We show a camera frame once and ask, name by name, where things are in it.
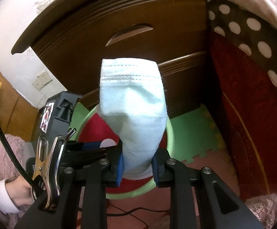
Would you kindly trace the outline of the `pink sleeve forearm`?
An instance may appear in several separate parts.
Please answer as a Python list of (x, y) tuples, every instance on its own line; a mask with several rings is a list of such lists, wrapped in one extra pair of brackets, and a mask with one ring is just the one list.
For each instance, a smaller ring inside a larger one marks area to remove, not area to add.
[(10, 198), (6, 184), (8, 179), (0, 180), (0, 222), (6, 228), (13, 228), (11, 226), (12, 215), (17, 215), (20, 210)]

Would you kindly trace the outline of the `person left hand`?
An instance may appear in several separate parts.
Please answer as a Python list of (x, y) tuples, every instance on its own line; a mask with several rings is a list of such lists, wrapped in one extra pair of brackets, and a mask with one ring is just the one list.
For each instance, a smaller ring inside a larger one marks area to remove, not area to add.
[(31, 186), (22, 176), (12, 182), (7, 182), (5, 187), (10, 199), (17, 207), (33, 204)]

